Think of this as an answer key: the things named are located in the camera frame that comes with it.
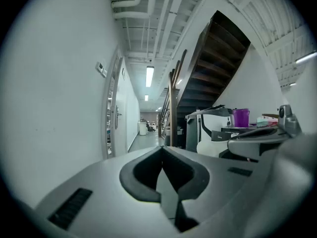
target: purple container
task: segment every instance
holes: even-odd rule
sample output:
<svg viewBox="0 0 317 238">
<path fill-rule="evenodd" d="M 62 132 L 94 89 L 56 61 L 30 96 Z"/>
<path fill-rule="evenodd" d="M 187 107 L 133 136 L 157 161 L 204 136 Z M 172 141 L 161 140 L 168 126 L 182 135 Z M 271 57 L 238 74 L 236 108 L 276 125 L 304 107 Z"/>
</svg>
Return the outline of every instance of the purple container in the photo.
<svg viewBox="0 0 317 238">
<path fill-rule="evenodd" d="M 235 127 L 249 127 L 249 109 L 234 109 L 233 118 Z"/>
</svg>

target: door frame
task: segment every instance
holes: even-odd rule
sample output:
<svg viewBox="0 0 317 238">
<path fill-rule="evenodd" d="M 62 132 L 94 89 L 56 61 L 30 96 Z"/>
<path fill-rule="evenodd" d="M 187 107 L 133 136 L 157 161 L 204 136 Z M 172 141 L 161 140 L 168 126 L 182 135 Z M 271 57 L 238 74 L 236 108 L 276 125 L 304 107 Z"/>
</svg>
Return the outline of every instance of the door frame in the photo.
<svg viewBox="0 0 317 238">
<path fill-rule="evenodd" d="M 111 157 L 115 157 L 115 130 L 116 130 L 116 124 L 118 121 L 118 113 L 117 113 L 117 104 L 116 104 L 116 98 L 117 98 L 117 90 L 118 90 L 118 82 L 121 72 L 123 58 L 119 59 L 119 64 L 114 71 L 114 85 L 113 85 L 113 91 L 112 91 L 112 99 L 111 99 L 111 108 L 110 108 L 110 138 L 111 138 Z"/>
<path fill-rule="evenodd" d="M 101 116 L 101 148 L 102 148 L 102 155 L 103 159 L 106 160 L 109 158 L 108 154 L 108 146 L 107 146 L 107 112 L 108 112 L 108 95 L 110 91 L 110 84 L 112 73 L 115 71 L 115 62 L 116 59 L 120 59 L 122 56 L 120 55 L 120 50 L 118 46 L 116 46 L 114 53 L 111 58 L 111 62 L 109 64 L 106 80 L 105 80 L 105 87 L 104 87 L 104 94 L 103 94 L 103 105 L 102 105 L 102 116 Z"/>
</svg>

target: gray floor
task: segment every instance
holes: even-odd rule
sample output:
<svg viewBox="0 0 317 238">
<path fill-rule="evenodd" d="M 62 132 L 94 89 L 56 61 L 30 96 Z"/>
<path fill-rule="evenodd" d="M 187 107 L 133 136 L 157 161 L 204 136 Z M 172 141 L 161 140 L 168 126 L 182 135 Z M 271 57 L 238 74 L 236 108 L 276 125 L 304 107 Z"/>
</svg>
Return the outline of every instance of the gray floor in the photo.
<svg viewBox="0 0 317 238">
<path fill-rule="evenodd" d="M 158 137 L 158 131 L 148 132 L 145 136 L 137 135 L 129 152 L 164 145 L 164 139 Z M 166 216 L 173 222 L 176 214 L 178 195 L 162 170 L 158 176 L 157 192 L 161 193 L 161 206 Z"/>
<path fill-rule="evenodd" d="M 148 132 L 145 136 L 137 135 L 129 149 L 129 152 L 159 145 L 164 145 L 164 139 L 161 137 L 159 138 L 158 130 L 156 130 Z"/>
</svg>

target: ceiling pipe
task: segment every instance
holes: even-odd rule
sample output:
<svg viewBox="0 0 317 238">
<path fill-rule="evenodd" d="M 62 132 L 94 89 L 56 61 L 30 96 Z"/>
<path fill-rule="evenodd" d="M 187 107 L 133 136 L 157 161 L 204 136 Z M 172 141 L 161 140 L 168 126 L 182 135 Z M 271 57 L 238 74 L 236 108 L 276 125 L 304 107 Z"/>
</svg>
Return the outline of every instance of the ceiling pipe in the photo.
<svg viewBox="0 0 317 238">
<path fill-rule="evenodd" d="M 202 8 L 202 6 L 205 4 L 206 1 L 207 0 L 200 0 L 198 2 L 198 4 L 195 6 L 194 10 L 192 11 L 192 14 L 189 16 L 189 19 L 188 19 L 188 21 L 186 23 L 185 28 L 182 31 L 181 36 L 179 37 L 179 39 L 177 41 L 177 44 L 176 44 L 176 46 L 174 48 L 174 51 L 173 51 L 172 56 L 171 56 L 171 59 L 174 59 L 174 57 L 176 55 L 176 52 L 178 51 L 180 45 L 182 44 L 182 42 L 183 42 L 183 40 L 184 40 L 189 28 L 191 27 L 192 23 L 196 19 L 197 14 L 199 13 L 200 9 Z"/>
<path fill-rule="evenodd" d="M 158 21 L 157 36 L 156 36 L 155 42 L 154 42 L 154 49 L 153 49 L 153 54 L 154 55 L 153 55 L 153 59 L 152 59 L 152 64 L 154 64 L 154 62 L 155 62 L 155 57 L 156 57 L 157 48 L 158 48 L 158 44 L 159 44 L 159 36 L 160 36 L 160 32 L 162 30 L 162 25 L 163 25 L 163 21 L 164 21 L 164 18 L 165 18 L 165 13 L 166 13 L 166 10 L 167 10 L 168 2 L 169 2 L 169 0 L 164 0 L 162 11 L 160 13 L 160 17 L 159 17 L 159 21 Z"/>
<path fill-rule="evenodd" d="M 136 6 L 141 2 L 141 0 L 132 0 L 132 1 L 117 1 L 111 3 L 111 8 L 120 8 L 120 7 L 131 7 Z"/>
<path fill-rule="evenodd" d="M 148 12 L 123 11 L 123 12 L 115 13 L 114 18 L 115 19 L 118 19 L 118 18 L 142 18 L 142 19 L 150 18 L 150 16 L 154 12 L 155 1 L 156 0 L 149 0 Z"/>
</svg>

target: white wall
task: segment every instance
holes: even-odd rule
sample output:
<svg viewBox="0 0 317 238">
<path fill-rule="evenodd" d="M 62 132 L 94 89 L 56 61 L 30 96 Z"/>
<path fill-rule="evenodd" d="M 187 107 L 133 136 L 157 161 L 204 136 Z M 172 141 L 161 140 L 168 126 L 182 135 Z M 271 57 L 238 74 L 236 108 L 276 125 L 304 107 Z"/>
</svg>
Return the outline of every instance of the white wall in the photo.
<svg viewBox="0 0 317 238">
<path fill-rule="evenodd" d="M 157 115 L 160 114 L 160 112 L 141 112 L 141 117 L 149 122 L 155 122 L 157 123 Z"/>
<path fill-rule="evenodd" d="M 125 78 L 126 78 L 126 89 L 127 89 L 127 149 L 129 150 L 134 138 L 139 133 L 138 121 L 140 120 L 140 106 L 139 100 L 135 94 L 135 91 L 132 87 L 131 78 L 128 73 L 128 70 L 125 70 Z"/>
<path fill-rule="evenodd" d="M 249 122 L 256 122 L 257 117 L 264 113 L 278 114 L 277 109 L 283 104 L 282 93 L 280 89 L 272 89 L 265 66 L 250 45 L 239 69 L 214 106 L 223 104 L 231 109 L 248 108 Z"/>
<path fill-rule="evenodd" d="M 317 132 L 317 59 L 308 62 L 296 85 L 283 91 L 304 133 Z"/>
<path fill-rule="evenodd" d="M 34 207 L 102 159 L 105 80 L 120 29 L 110 0 L 32 0 L 0 60 L 1 164 L 15 196 Z"/>
</svg>

